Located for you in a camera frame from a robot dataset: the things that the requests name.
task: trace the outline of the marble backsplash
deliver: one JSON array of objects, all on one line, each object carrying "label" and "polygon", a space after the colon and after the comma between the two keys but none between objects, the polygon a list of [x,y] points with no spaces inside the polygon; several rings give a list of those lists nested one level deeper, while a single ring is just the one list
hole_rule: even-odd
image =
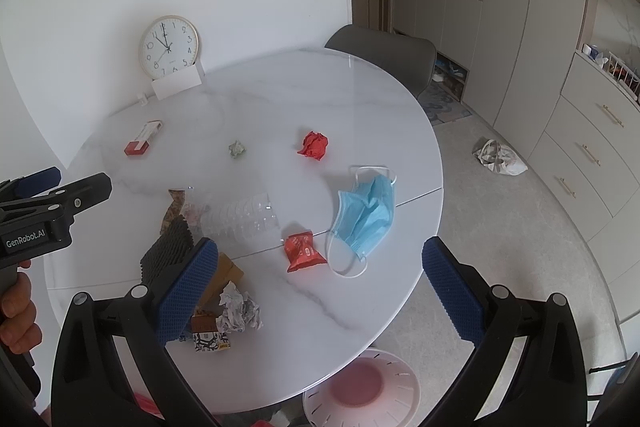
[{"label": "marble backsplash", "polygon": [[613,52],[630,68],[640,70],[640,3],[598,0],[591,43]]}]

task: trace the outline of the gold handle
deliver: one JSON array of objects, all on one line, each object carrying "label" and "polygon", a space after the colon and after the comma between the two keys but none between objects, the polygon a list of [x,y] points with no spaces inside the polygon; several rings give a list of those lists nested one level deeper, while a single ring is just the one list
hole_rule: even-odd
[{"label": "gold handle", "polygon": [[593,155],[589,148],[585,144],[582,144],[582,147],[587,151],[587,154],[591,156],[591,159],[598,164],[598,167],[600,167],[600,161]]},{"label": "gold handle", "polygon": [[564,188],[566,188],[569,191],[569,194],[571,194],[575,198],[575,192],[569,188],[569,185],[566,184],[566,181],[564,181],[564,178],[560,178],[560,181],[562,182],[562,185],[564,185]]},{"label": "gold handle", "polygon": [[625,126],[625,124],[622,123],[622,120],[620,120],[620,118],[618,118],[615,114],[613,114],[611,112],[611,110],[610,110],[608,105],[602,104],[602,108],[611,115],[611,118],[613,118],[613,120],[615,120],[616,123],[619,124],[620,127],[624,127]]}]

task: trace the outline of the round white table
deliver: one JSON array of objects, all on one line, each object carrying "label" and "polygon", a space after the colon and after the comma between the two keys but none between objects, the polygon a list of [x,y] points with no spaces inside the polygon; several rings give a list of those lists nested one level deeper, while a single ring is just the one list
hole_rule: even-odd
[{"label": "round white table", "polygon": [[[126,144],[143,123],[164,124],[143,156]],[[308,131],[329,139],[322,161],[296,154]],[[228,146],[246,152],[232,159]],[[282,238],[312,230],[324,253],[337,191],[353,166],[384,165],[398,176],[393,226],[366,272],[342,279],[326,265],[287,273]],[[258,58],[206,76],[203,85],[150,99],[107,119],[82,146],[64,183],[106,172],[111,198],[76,216],[73,244],[46,257],[49,296],[60,323],[75,293],[123,296],[140,281],[140,258],[158,238],[169,188],[194,187],[214,201],[268,193],[277,235],[229,247],[244,270],[241,291],[260,305],[260,330],[230,333],[231,349],[166,349],[215,413],[256,409],[295,396],[359,355],[398,313],[422,272],[422,244],[442,212],[442,164],[430,122],[385,71],[329,50]],[[116,344],[136,391],[146,388],[123,339]]]}]

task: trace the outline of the crumpled white paper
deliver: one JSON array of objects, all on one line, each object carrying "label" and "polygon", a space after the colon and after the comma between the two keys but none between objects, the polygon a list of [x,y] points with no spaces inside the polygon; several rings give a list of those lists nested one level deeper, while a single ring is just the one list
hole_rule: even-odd
[{"label": "crumpled white paper", "polygon": [[260,306],[249,296],[248,292],[244,292],[242,295],[231,281],[220,294],[220,305],[224,307],[224,311],[220,317],[216,318],[218,331],[222,333],[241,332],[246,328],[259,330],[262,327]]},{"label": "crumpled white paper", "polygon": [[516,176],[527,170],[524,161],[516,152],[497,140],[487,141],[482,149],[474,152],[474,156],[491,172],[498,172],[498,174]]}]

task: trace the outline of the textured blue pad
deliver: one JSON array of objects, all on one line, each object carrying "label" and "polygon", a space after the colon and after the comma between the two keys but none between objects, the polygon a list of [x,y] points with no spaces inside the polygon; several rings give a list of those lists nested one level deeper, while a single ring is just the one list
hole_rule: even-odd
[{"label": "textured blue pad", "polygon": [[158,306],[156,339],[161,346],[184,331],[217,268],[218,247],[209,239],[193,255]]},{"label": "textured blue pad", "polygon": [[17,198],[33,198],[36,194],[40,194],[45,190],[51,190],[60,185],[62,175],[55,167],[50,167],[44,171],[36,172],[30,176],[25,176],[18,181],[14,188],[14,194]]},{"label": "textured blue pad", "polygon": [[460,338],[478,347],[484,337],[484,310],[435,237],[422,248],[422,268]]}]

